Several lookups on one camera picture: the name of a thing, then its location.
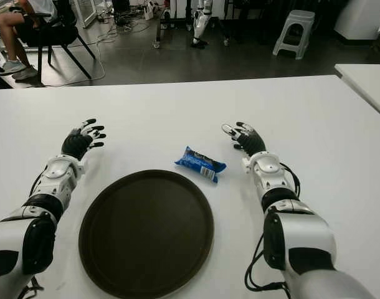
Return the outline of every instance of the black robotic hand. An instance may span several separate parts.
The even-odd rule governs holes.
[[[90,126],[86,128],[86,126],[95,122],[96,119],[92,118],[91,120],[84,121],[79,128],[73,129],[64,140],[61,153],[77,158],[80,161],[88,150],[103,146],[104,143],[102,142],[92,142],[106,137],[106,134],[100,134],[100,131],[104,130],[104,126]]]
[[[234,145],[237,150],[243,149],[250,157],[260,151],[266,151],[265,143],[259,134],[246,123],[238,121],[236,123],[240,128],[233,128],[229,125],[222,125],[222,130],[230,135],[238,143]]]

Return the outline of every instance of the snack package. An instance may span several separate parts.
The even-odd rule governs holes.
[[[203,154],[193,151],[188,146],[184,151],[183,157],[179,161],[176,161],[175,164],[193,169],[215,183],[217,183],[216,174],[226,168],[225,163],[212,160]]]

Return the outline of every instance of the sneaker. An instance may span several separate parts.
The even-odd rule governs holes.
[[[16,79],[16,81],[25,80],[31,77],[35,77],[38,74],[38,71],[34,69],[34,67],[31,65],[31,67],[27,67],[26,69],[13,74],[13,79]]]
[[[19,72],[20,70],[24,70],[25,68],[26,66],[19,60],[8,60],[3,64],[2,69],[4,72],[0,72],[0,76],[10,75]]]

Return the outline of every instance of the shorts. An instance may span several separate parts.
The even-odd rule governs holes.
[[[34,21],[29,16],[24,16],[24,23],[14,26],[22,42],[38,40],[39,31],[35,30],[33,26]]]

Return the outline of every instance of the robot leg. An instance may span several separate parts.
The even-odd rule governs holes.
[[[199,0],[199,7],[194,16],[194,38],[191,43],[192,47],[203,49],[205,45],[208,45],[207,42],[201,40],[201,36],[211,18],[212,3],[213,0],[204,0],[204,3],[202,3],[202,0]]]

